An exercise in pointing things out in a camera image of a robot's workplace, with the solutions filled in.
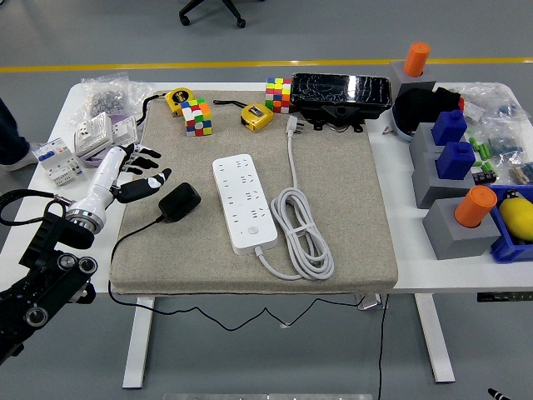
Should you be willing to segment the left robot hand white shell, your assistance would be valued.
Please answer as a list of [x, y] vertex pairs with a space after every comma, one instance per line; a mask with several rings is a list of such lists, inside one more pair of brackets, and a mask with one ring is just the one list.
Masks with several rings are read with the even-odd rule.
[[158, 168], [157, 163], [142, 157], [142, 154], [152, 158], [161, 157], [160, 153], [139, 143], [111, 148], [95, 172], [86, 197], [69, 207], [67, 219], [88, 218], [94, 224], [99, 222], [103, 225], [106, 222], [106, 208], [114, 199], [120, 203], [131, 203], [158, 192], [170, 177], [170, 168], [165, 168], [152, 177], [117, 185], [121, 172], [141, 175], [142, 169]]

